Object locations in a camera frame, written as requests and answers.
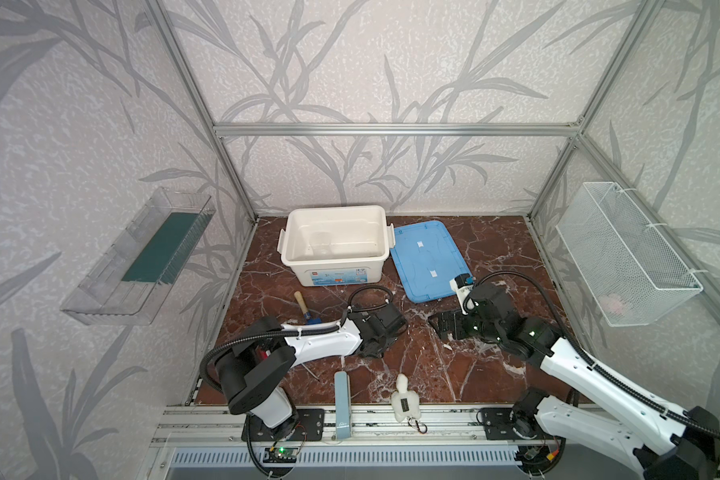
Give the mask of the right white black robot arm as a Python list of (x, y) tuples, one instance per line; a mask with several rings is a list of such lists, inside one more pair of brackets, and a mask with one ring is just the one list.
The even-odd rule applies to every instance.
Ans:
[(531, 388), (518, 400), (515, 432), (573, 440), (645, 479), (720, 479), (720, 423), (702, 407), (684, 410), (640, 387), (587, 353), (553, 321), (523, 317), (507, 292), (470, 275), (450, 282), (460, 303), (430, 317), (444, 340), (474, 338), (557, 378), (607, 412), (602, 417)]

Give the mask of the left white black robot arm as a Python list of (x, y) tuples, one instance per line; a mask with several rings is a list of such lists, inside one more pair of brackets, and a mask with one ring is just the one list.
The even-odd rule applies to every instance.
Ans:
[(390, 303), (368, 311), (349, 308), (337, 321), (313, 325), (266, 316), (207, 352), (199, 376), (224, 396), (231, 414), (260, 421), (273, 439), (282, 440), (299, 423), (280, 386), (293, 367), (329, 357), (381, 358), (406, 328), (404, 315)]

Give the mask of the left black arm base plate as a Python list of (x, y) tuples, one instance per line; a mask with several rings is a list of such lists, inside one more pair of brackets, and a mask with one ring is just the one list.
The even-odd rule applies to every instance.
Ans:
[(267, 427), (256, 416), (245, 420), (242, 440), (252, 442), (306, 441), (319, 442), (323, 438), (325, 410), (322, 408), (297, 408), (295, 413), (281, 426)]

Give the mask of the white plastic storage bin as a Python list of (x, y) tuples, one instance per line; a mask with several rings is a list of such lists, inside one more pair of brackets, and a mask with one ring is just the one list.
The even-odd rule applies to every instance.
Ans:
[(362, 285), (380, 281), (395, 244), (378, 205), (309, 208), (289, 214), (277, 252), (304, 287)]

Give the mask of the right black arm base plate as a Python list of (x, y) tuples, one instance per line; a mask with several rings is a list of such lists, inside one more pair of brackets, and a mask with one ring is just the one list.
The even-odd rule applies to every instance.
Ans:
[(515, 428), (511, 407), (484, 407), (477, 411), (476, 420), (487, 440), (534, 440), (537, 435), (519, 433)]

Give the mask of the blue plastic bin lid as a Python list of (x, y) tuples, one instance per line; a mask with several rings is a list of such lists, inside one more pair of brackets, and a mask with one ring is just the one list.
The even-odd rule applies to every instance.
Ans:
[(407, 298), (413, 303), (439, 300), (455, 292), (450, 282), (471, 275), (446, 226), (437, 220), (394, 228), (391, 255)]

